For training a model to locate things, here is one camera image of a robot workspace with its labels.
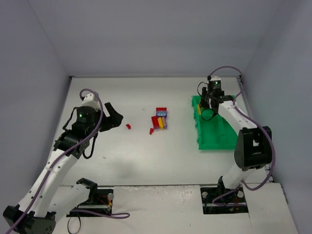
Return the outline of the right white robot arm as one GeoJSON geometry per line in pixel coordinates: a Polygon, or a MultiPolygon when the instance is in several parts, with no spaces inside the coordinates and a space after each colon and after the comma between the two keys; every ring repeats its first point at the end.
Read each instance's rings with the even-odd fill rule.
{"type": "Polygon", "coordinates": [[[256,170],[273,163],[274,150],[272,132],[248,117],[238,106],[236,97],[226,95],[222,90],[221,78],[208,76],[200,95],[200,108],[212,111],[223,118],[234,130],[237,141],[234,149],[234,165],[220,178],[220,186],[233,190],[240,186],[256,170]]]}

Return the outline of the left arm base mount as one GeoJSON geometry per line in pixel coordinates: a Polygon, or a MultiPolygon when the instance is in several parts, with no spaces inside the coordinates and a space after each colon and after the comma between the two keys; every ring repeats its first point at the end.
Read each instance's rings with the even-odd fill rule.
{"type": "Polygon", "coordinates": [[[108,198],[109,194],[114,193],[112,188],[99,188],[98,185],[86,178],[81,178],[76,184],[84,185],[91,192],[91,196],[74,209],[86,210],[102,215],[112,214],[112,201],[108,198]]]}

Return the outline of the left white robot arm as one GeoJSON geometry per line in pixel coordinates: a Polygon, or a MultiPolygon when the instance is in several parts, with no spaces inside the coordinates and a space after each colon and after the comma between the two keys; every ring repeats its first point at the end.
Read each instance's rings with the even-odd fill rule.
{"type": "Polygon", "coordinates": [[[76,121],[70,129],[63,126],[63,133],[54,144],[48,162],[36,182],[15,206],[7,206],[3,217],[10,228],[7,233],[51,234],[60,219],[81,203],[92,203],[98,196],[98,185],[88,179],[79,179],[62,201],[53,198],[70,169],[88,147],[94,148],[100,132],[121,125],[123,115],[111,103],[101,105],[97,101],[73,109],[76,121]]]}

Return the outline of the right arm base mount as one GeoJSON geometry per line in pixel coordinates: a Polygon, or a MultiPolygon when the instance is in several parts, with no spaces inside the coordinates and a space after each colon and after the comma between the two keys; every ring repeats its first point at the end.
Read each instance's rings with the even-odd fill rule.
{"type": "Polygon", "coordinates": [[[243,188],[240,186],[234,192],[218,187],[200,187],[202,210],[204,215],[224,215],[248,213],[247,201],[243,188]]]}

